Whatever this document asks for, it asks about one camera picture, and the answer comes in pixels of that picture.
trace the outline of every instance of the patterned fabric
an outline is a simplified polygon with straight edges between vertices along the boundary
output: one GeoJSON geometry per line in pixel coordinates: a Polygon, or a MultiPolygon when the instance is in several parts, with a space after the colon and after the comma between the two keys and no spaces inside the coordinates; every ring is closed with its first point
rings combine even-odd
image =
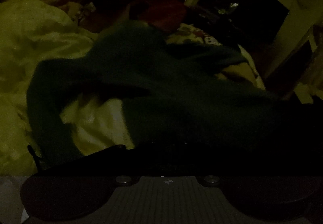
{"type": "MultiPolygon", "coordinates": [[[[200,43],[214,46],[222,44],[214,37],[205,33],[203,30],[193,25],[180,24],[177,32],[170,35],[167,44],[185,44],[200,43]]],[[[264,83],[256,70],[255,64],[250,54],[241,46],[239,46],[241,54],[247,59],[248,63],[240,63],[239,65],[231,65],[224,68],[221,73],[215,74],[218,79],[229,79],[238,83],[252,83],[255,87],[265,90],[264,83]]]]}

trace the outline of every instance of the blanket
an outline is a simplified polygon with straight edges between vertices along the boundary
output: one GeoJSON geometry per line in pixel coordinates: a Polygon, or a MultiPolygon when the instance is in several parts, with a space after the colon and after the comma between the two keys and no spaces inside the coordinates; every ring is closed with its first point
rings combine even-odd
{"type": "Polygon", "coordinates": [[[50,165],[82,157],[59,115],[85,90],[122,99],[135,146],[162,139],[253,150],[280,117],[270,93],[214,79],[242,62],[223,46],[166,45],[159,31],[130,21],[83,58],[38,65],[27,92],[33,137],[50,165]]]}
{"type": "Polygon", "coordinates": [[[37,145],[26,91],[34,70],[45,59],[84,56],[93,39],[65,12],[40,0],[1,3],[0,26],[0,175],[29,176],[36,167],[27,145],[37,145]]]}

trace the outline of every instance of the gray striped surface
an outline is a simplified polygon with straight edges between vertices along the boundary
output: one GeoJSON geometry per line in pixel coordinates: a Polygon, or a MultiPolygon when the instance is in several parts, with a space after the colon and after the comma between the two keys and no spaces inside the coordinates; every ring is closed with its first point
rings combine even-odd
{"type": "MultiPolygon", "coordinates": [[[[195,177],[142,177],[131,187],[119,187],[96,212],[68,223],[91,224],[269,224],[248,217],[226,200],[219,188],[201,186],[195,177]]],[[[305,218],[282,222],[310,224],[305,218]]]]}

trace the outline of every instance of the wall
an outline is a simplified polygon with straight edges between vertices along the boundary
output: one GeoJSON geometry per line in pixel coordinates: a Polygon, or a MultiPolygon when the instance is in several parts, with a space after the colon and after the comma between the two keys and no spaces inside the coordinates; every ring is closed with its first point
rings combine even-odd
{"type": "Polygon", "coordinates": [[[306,9],[301,9],[297,0],[278,1],[290,12],[270,49],[261,53],[260,65],[264,78],[268,77],[293,50],[298,48],[303,36],[321,18],[323,12],[323,0],[311,0],[306,9]]]}

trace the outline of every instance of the green sweater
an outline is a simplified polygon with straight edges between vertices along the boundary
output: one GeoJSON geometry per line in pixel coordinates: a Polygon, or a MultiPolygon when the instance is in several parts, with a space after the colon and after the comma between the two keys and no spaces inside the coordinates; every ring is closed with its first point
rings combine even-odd
{"type": "Polygon", "coordinates": [[[270,93],[214,77],[245,61],[228,47],[166,45],[156,29],[129,21],[83,58],[37,66],[27,92],[33,138],[50,165],[81,157],[59,114],[80,92],[92,91],[122,99],[135,145],[190,141],[251,151],[281,115],[270,93]]]}

